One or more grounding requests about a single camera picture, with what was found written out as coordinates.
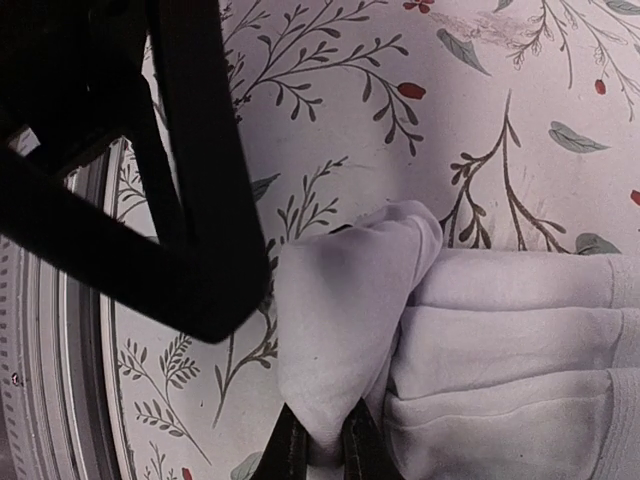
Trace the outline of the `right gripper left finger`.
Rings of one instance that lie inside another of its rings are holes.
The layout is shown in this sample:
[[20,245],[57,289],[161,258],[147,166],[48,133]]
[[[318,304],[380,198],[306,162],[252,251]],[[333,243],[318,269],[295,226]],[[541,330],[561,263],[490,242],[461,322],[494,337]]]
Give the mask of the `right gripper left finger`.
[[287,404],[257,466],[257,480],[305,480],[308,433]]

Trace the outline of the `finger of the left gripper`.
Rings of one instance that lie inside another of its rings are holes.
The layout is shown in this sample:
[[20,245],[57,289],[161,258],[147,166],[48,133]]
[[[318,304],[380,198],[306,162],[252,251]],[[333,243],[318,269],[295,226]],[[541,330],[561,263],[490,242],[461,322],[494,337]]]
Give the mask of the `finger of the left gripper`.
[[142,66],[165,150],[136,156],[157,234],[150,241],[71,193],[73,170],[1,156],[1,231],[119,303],[216,344],[257,309],[269,260],[235,120],[220,7],[157,1]]

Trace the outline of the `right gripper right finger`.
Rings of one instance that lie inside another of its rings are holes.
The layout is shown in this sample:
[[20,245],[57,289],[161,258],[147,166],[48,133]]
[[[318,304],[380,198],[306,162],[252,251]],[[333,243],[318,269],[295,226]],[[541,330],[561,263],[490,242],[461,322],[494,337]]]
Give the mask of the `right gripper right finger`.
[[381,433],[363,399],[342,427],[345,480],[400,480]]

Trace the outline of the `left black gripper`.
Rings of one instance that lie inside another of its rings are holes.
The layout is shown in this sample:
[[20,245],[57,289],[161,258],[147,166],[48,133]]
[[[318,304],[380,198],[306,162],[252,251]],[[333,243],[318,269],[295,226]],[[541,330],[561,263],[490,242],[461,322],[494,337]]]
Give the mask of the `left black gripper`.
[[145,164],[164,161],[142,74],[157,1],[4,1],[1,4],[1,147],[23,127],[39,144],[21,161],[73,170],[120,136]]

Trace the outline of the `white black-trimmed underwear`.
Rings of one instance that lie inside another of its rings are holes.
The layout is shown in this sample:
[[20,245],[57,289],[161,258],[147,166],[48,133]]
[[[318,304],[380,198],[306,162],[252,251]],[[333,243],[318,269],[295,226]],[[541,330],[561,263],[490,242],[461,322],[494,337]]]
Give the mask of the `white black-trimmed underwear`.
[[446,249],[416,201],[285,245],[278,382],[312,467],[359,401],[407,479],[635,479],[639,261]]

